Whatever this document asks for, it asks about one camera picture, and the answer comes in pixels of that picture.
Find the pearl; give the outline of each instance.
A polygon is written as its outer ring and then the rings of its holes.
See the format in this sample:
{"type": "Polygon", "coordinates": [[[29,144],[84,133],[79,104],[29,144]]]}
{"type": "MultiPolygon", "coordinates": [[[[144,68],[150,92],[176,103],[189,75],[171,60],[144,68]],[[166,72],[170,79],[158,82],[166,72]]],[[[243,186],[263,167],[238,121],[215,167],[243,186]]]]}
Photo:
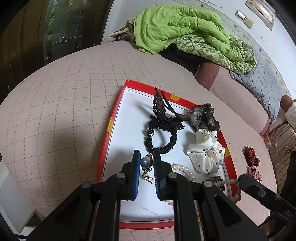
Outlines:
{"type": "Polygon", "coordinates": [[[189,176],[189,177],[192,176],[192,175],[193,175],[193,171],[188,171],[188,172],[186,173],[186,175],[189,176]]]}
{"type": "Polygon", "coordinates": [[[141,161],[140,161],[140,165],[143,169],[147,169],[151,164],[151,159],[149,156],[144,156],[141,161]]]}

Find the gray pillow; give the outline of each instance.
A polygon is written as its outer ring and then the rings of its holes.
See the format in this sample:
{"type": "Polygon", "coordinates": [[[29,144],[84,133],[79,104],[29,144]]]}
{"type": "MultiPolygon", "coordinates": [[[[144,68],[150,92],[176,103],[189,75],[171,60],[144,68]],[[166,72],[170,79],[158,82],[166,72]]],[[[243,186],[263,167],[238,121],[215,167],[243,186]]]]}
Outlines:
{"type": "Polygon", "coordinates": [[[257,65],[254,70],[244,74],[236,74],[230,71],[230,76],[245,85],[256,96],[266,110],[270,123],[276,121],[282,97],[282,87],[275,73],[265,60],[261,60],[255,53],[257,65]]]}

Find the metal screw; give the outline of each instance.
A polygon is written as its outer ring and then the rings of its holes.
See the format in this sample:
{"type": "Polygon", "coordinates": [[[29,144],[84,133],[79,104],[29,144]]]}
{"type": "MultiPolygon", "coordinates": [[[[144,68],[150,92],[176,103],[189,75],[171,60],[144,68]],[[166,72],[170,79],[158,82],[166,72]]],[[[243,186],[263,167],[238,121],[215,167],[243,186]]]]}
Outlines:
{"type": "Polygon", "coordinates": [[[116,174],[116,177],[118,178],[118,179],[123,179],[123,178],[125,178],[125,173],[123,173],[123,172],[119,172],[119,173],[117,173],[116,174]]]}
{"type": "Polygon", "coordinates": [[[81,186],[83,188],[89,188],[91,186],[91,183],[90,182],[84,182],[84,183],[81,184],[81,186]]]}
{"type": "Polygon", "coordinates": [[[178,176],[178,174],[175,173],[175,172],[170,172],[170,173],[168,174],[168,176],[169,176],[170,178],[176,178],[176,177],[178,176]]]}
{"type": "Polygon", "coordinates": [[[213,186],[213,183],[211,181],[204,181],[204,186],[210,188],[213,186]]]}

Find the striped fabric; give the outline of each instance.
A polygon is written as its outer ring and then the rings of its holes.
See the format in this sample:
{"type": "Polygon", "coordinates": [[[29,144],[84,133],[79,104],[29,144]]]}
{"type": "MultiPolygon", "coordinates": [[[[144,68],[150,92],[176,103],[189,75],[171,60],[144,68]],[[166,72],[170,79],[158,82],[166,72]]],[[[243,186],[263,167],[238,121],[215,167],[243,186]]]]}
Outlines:
{"type": "Polygon", "coordinates": [[[274,167],[278,194],[280,194],[286,180],[291,152],[296,148],[296,133],[289,124],[285,124],[275,129],[269,138],[272,147],[268,151],[274,167]]]}

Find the green patterned blanket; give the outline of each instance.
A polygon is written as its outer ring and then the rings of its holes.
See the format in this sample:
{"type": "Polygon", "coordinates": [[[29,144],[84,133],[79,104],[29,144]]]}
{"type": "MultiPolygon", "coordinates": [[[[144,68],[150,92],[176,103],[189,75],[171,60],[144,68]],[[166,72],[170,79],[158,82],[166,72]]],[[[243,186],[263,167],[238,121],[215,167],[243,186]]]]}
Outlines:
{"type": "Polygon", "coordinates": [[[240,49],[243,57],[242,62],[227,58],[218,49],[211,46],[202,36],[180,39],[175,44],[183,52],[202,56],[234,73],[243,74],[253,70],[256,67],[257,61],[251,47],[242,40],[236,39],[233,35],[229,35],[229,37],[232,45],[240,49]]]}

